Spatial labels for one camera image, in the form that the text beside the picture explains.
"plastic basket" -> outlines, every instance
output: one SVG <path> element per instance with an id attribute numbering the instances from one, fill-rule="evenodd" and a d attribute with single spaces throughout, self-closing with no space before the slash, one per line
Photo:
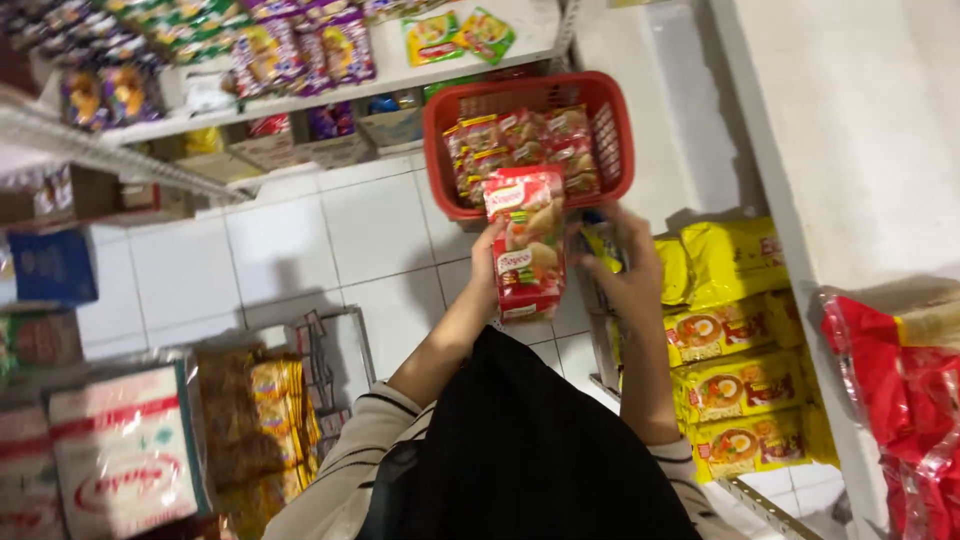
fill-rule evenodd
<path id="1" fill-rule="evenodd" d="M 634 181 L 634 136 L 620 87 L 597 71 L 562 73 L 503 83 L 474 83 L 445 88 L 423 111 L 423 153 L 433 198 L 451 221 L 484 218 L 480 209 L 457 203 L 453 163 L 444 131 L 465 118 L 501 114 L 526 107 L 546 112 L 587 104 L 593 143 L 601 172 L 601 193 L 567 201 L 568 208 L 595 207 L 622 197 Z"/>

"blue box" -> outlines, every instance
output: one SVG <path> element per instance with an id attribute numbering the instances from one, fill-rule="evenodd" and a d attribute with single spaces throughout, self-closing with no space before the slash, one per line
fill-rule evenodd
<path id="1" fill-rule="evenodd" d="M 100 297 L 86 238 L 79 230 L 8 233 L 18 302 L 78 307 Z"/>

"white tile floor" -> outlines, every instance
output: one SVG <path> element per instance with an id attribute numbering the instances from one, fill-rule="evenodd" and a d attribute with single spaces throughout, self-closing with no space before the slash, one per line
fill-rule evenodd
<path id="1" fill-rule="evenodd" d="M 101 299 L 79 310 L 86 356 L 358 305 L 375 374 L 388 378 L 466 284 L 476 238 L 437 209 L 423 167 L 422 155 L 379 160 L 268 184 L 255 201 L 204 211 L 194 221 L 129 232 L 94 227 Z M 588 381 L 596 371 L 588 330 L 571 280 L 553 324 L 508 333 L 618 410 Z M 839 472 L 820 465 L 749 475 L 748 482 L 793 515 L 821 518 L 843 489 Z M 707 489 L 721 515 L 744 532 L 777 537 L 717 486 Z"/>

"person's right hand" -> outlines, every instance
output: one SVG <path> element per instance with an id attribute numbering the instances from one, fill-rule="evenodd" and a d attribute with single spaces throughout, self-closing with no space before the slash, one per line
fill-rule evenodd
<path id="1" fill-rule="evenodd" d="M 605 205 L 600 210 L 614 225 L 617 245 L 625 252 L 630 270 L 614 274 L 591 255 L 583 256 L 580 263 L 597 280 L 617 315 L 631 330 L 662 332 L 663 267 L 650 235 L 650 222 L 618 204 Z"/>

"striped sleeve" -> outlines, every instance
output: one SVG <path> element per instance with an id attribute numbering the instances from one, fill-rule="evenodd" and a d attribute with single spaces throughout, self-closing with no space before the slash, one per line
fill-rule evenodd
<path id="1" fill-rule="evenodd" d="M 697 467 L 693 463 L 690 441 L 683 439 L 660 446 L 647 447 L 659 464 L 670 485 L 683 503 L 686 515 L 703 538 L 746 540 L 746 536 L 731 527 L 717 515 L 704 491 L 694 480 Z"/>
<path id="2" fill-rule="evenodd" d="M 317 478 L 271 520 L 263 538 L 334 538 L 340 535 L 330 527 L 338 521 L 346 522 L 350 530 L 358 528 L 369 495 L 356 496 L 357 488 L 373 480 L 380 459 L 418 415 L 417 404 L 384 382 L 357 398 L 353 416 L 344 424 Z M 338 520 L 344 516 L 356 519 Z"/>

